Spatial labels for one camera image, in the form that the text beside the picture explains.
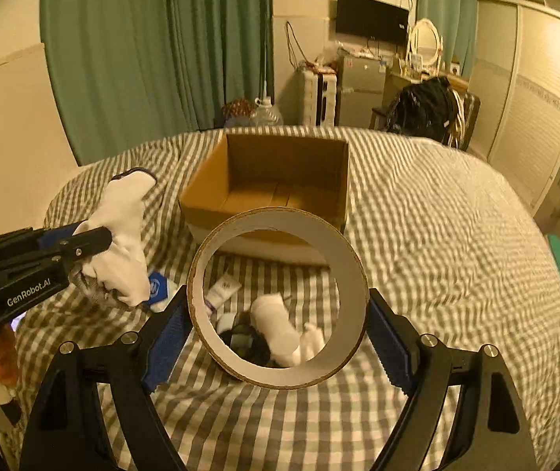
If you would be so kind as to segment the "white sock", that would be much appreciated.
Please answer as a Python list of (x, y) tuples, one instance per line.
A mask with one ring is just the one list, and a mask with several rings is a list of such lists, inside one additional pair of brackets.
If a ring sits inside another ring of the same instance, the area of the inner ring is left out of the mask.
[(93, 301), (118, 302), (135, 307), (150, 297), (150, 282), (141, 241), (144, 197), (156, 186), (156, 177), (143, 168), (115, 175), (102, 190), (96, 210), (81, 222), (75, 234), (107, 228), (108, 249), (84, 258), (73, 267), (70, 282)]
[(250, 317), (254, 328), (266, 340), (271, 360), (283, 368), (293, 368), (311, 360), (326, 345), (322, 330), (306, 322), (297, 330), (289, 320), (281, 294), (263, 294), (251, 304)]

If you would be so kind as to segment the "blue tissue pack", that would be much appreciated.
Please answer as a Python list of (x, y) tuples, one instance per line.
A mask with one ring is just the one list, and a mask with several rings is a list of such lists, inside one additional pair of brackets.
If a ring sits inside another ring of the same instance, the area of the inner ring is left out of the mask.
[(157, 271), (150, 273), (148, 279), (150, 284), (150, 297), (146, 301), (146, 304), (153, 312), (163, 312), (171, 299), (175, 297), (179, 286)]

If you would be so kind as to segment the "white BOP toothpaste tube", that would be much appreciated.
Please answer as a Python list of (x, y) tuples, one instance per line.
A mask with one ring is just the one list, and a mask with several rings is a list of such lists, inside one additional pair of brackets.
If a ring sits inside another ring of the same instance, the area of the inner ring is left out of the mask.
[(216, 312), (241, 288), (242, 284), (237, 279), (229, 273), (224, 273), (204, 295), (204, 304), (209, 312)]

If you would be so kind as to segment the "dark plastic funnel cup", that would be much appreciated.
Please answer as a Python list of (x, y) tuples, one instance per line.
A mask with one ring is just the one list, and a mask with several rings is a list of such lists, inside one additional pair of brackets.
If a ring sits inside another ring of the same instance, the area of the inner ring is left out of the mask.
[(271, 364), (271, 351), (254, 328), (250, 312), (226, 312), (217, 319), (215, 328), (223, 343), (242, 360), (262, 367)]

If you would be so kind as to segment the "cardboard box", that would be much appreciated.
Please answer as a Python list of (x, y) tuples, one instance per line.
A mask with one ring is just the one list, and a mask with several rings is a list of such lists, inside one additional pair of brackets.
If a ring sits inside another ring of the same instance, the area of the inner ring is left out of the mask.
[(229, 133), (219, 139), (179, 198), (196, 243), (246, 210), (299, 208), (342, 231), (349, 145), (334, 138)]

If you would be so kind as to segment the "grey checkered bed sheet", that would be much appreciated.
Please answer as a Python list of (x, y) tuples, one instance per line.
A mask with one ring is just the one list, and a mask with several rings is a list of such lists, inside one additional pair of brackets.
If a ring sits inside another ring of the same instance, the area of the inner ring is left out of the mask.
[[(537, 468), (554, 469), (560, 462), (560, 274), (504, 177), (474, 156), (423, 139), (349, 128), (240, 132), (347, 141), (344, 234), (368, 283), (421, 334), (458, 349), (496, 345), (518, 389)], [(178, 199), (222, 137), (222, 131), (181, 134), (93, 164), (52, 200), (45, 226), (87, 218), (109, 179), (145, 168), (157, 177), (144, 200), (141, 231), (149, 269), (185, 283), (197, 246)], [(312, 322), (326, 338), (332, 332), (339, 297), (327, 269), (217, 255), (209, 266), (204, 287), (225, 271), (243, 285), (226, 309), (281, 292), (294, 324)], [(97, 304), (73, 285), (27, 312), (17, 330), (22, 417), (11, 436), (17, 460), (59, 345), (108, 345), (139, 330), (148, 314)], [(368, 340), (328, 381), (279, 391), (235, 381), (192, 334), (169, 383), (152, 400), (191, 470), (368, 470), (406, 403)]]

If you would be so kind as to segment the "green curtain left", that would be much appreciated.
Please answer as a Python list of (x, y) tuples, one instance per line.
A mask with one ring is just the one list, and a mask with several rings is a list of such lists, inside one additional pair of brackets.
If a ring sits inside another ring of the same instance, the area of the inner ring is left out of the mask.
[(274, 90), (273, 0), (40, 0), (60, 120), (87, 165), (214, 128)]

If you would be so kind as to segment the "green curtain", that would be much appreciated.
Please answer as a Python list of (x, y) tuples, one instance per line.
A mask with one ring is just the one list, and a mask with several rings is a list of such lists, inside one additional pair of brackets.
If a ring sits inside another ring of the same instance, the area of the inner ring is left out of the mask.
[(472, 74), (476, 49), (477, 0), (417, 0), (416, 18), (427, 18), (443, 38), (443, 61), (460, 62), (461, 75)]
[(40, 0), (60, 120), (87, 165), (214, 128), (274, 90), (273, 0)]

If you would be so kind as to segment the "brown patterned basket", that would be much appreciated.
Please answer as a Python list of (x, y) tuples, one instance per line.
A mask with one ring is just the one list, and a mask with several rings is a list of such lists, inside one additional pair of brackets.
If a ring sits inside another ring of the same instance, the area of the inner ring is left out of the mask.
[(234, 99), (221, 108), (221, 118), (225, 128), (245, 128), (253, 122), (254, 104), (246, 98)]

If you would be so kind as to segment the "clear water bottle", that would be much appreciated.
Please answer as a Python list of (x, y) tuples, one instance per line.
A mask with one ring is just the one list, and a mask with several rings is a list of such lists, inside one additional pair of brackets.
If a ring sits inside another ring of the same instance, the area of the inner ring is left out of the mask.
[(267, 94), (267, 82), (263, 83), (263, 95), (261, 98), (254, 99), (254, 110), (250, 115), (251, 123), (254, 126), (282, 126), (283, 117)]

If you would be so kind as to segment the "white suitcase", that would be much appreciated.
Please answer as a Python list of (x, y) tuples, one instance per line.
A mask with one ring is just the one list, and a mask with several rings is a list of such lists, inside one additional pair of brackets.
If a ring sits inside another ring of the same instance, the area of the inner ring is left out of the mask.
[(333, 126), (337, 106), (337, 74), (330, 67), (301, 69), (298, 75), (300, 123)]

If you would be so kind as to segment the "silver mini fridge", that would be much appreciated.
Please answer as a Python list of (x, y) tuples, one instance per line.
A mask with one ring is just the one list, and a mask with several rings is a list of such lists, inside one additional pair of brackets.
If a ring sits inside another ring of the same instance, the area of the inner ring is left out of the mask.
[(339, 67), (335, 116), (337, 125), (368, 128), (372, 109), (382, 102), (385, 64), (375, 58), (344, 54), (339, 58)]

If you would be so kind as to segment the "black clothes pile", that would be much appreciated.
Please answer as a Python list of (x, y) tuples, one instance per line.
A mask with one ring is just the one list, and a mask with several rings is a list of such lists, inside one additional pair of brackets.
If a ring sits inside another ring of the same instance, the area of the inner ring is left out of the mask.
[(385, 113), (384, 129), (454, 146), (458, 117), (459, 104), (448, 79), (436, 77), (403, 88)]

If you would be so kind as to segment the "white wardrobe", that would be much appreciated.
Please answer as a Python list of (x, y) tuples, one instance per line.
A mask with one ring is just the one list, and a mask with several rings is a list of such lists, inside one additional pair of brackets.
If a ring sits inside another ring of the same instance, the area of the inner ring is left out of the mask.
[(560, 168), (560, 12), (527, 0), (477, 0), (468, 88), (480, 101), (470, 153), (537, 214)]

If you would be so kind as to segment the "white oval mirror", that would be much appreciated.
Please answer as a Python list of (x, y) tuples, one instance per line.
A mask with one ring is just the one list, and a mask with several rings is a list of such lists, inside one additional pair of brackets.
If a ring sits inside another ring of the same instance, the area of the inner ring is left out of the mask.
[(407, 62), (417, 72), (436, 73), (443, 57), (443, 38), (428, 18), (415, 22), (407, 48)]

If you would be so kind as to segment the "green curtain right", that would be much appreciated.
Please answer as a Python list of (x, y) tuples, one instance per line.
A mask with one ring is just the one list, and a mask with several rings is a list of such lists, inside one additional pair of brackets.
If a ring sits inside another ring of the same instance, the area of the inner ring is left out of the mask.
[(416, 18), (427, 18), (443, 38), (443, 61), (460, 62), (461, 75), (472, 74), (476, 49), (477, 0), (417, 0)]

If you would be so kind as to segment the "black wall television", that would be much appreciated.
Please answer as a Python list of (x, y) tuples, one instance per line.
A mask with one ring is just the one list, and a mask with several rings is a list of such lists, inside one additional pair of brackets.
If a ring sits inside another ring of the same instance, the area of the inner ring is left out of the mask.
[(378, 0), (337, 0), (335, 31), (404, 46), (409, 11)]

